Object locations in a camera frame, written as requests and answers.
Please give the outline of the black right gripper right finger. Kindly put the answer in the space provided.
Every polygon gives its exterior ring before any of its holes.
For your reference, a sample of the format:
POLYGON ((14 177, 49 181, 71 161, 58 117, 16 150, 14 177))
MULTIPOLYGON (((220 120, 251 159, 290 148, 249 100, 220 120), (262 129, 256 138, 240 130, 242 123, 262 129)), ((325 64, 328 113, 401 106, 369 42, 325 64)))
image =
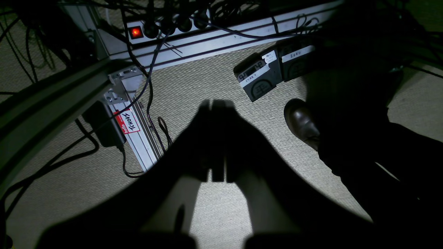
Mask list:
POLYGON ((246 249, 376 249, 374 225, 337 205, 295 173, 230 100, 214 100, 226 177, 246 198, 253 234, 246 249))

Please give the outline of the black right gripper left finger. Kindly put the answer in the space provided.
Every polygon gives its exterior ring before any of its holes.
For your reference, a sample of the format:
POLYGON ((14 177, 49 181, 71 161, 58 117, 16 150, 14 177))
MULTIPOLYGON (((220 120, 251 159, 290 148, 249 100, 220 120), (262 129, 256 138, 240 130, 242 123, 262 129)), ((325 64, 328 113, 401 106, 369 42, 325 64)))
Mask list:
POLYGON ((204 100, 188 128, 150 169, 123 191, 47 229, 40 249, 187 249, 197 192, 208 169, 198 133, 210 112, 204 100))

